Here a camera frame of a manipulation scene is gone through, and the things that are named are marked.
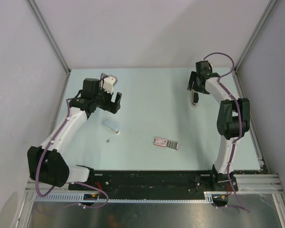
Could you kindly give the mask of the light blue stapler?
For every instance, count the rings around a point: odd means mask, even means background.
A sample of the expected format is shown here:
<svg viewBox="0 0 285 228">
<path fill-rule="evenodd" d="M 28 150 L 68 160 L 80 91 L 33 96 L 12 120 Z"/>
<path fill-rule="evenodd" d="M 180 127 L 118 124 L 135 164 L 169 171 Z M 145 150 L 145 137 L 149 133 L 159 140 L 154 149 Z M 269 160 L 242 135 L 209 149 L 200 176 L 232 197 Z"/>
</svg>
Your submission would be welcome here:
<svg viewBox="0 0 285 228">
<path fill-rule="evenodd" d="M 110 120 L 105 120 L 103 122 L 103 125 L 108 128 L 110 131 L 112 131 L 115 135 L 119 135 L 120 134 L 120 129 L 118 127 L 118 125 Z"/>
</svg>

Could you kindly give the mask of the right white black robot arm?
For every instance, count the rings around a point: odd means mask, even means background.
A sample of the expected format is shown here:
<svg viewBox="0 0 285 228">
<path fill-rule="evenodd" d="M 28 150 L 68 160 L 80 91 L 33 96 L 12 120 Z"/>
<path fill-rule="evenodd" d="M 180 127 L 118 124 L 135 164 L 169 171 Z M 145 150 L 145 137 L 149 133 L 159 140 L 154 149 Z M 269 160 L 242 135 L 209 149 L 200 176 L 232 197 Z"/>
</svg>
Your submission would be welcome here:
<svg viewBox="0 0 285 228">
<path fill-rule="evenodd" d="M 199 94 L 211 95 L 219 104 L 217 131 L 221 136 L 218 157 L 212 166 L 207 186 L 222 190 L 232 186 L 233 160 L 240 140 L 250 129 L 250 101 L 230 92 L 221 82 L 221 76 L 213 72 L 207 60 L 196 63 L 190 74 L 187 90 L 190 103 L 197 107 Z"/>
</svg>

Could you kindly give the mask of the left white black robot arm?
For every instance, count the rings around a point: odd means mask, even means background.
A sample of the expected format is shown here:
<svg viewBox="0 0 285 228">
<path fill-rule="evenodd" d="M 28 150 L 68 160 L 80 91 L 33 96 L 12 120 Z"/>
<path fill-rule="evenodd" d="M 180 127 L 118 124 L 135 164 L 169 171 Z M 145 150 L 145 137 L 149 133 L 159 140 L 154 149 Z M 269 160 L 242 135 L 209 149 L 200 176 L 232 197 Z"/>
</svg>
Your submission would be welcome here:
<svg viewBox="0 0 285 228">
<path fill-rule="evenodd" d="M 60 124 L 40 146 L 29 148 L 27 157 L 32 180 L 55 187 L 78 182 L 85 190 L 95 186 L 95 177 L 90 175 L 90 168 L 67 164 L 63 153 L 80 127 L 97 108 L 117 113 L 122 97 L 121 93 L 117 93 L 115 100 L 112 100 L 117 82 L 117 77 L 106 74 L 102 74 L 100 79 L 84 79 L 83 87 L 77 95 L 66 100 L 67 112 Z"/>
</svg>

